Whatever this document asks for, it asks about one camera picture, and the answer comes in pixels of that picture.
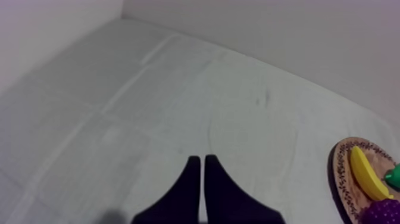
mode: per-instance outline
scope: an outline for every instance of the wooden board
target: wooden board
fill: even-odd
[[[332,169],[337,194],[351,223],[359,223],[360,213],[371,204],[371,200],[362,191],[355,180],[350,167],[350,152],[359,146],[365,153],[372,168],[380,179],[385,173],[393,169],[396,163],[383,149],[376,144],[362,138],[346,138],[336,144],[332,154]],[[400,201],[400,193],[389,188],[395,199]]]

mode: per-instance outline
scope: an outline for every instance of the white floor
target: white floor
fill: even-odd
[[[340,223],[329,151],[360,136],[400,161],[399,134],[269,64],[115,21],[0,98],[0,223],[98,223],[109,210],[128,222],[206,154],[287,223]]]

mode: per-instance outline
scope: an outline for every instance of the purple toy fruit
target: purple toy fruit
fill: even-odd
[[[400,202],[385,199],[375,201],[361,218],[362,224],[400,224]]]

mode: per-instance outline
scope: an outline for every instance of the banana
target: banana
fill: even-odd
[[[352,172],[362,190],[374,201],[381,201],[386,198],[393,198],[388,188],[376,176],[370,162],[363,151],[354,146],[350,155]]]

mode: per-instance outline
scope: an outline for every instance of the toy fruit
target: toy fruit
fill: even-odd
[[[400,189],[400,164],[385,175],[385,181],[388,185]]]
[[[376,201],[361,216],[362,224],[399,224],[400,203],[397,200],[385,199]]]
[[[388,188],[376,176],[363,151],[354,146],[350,155],[351,170],[362,190],[374,201],[393,198]]]

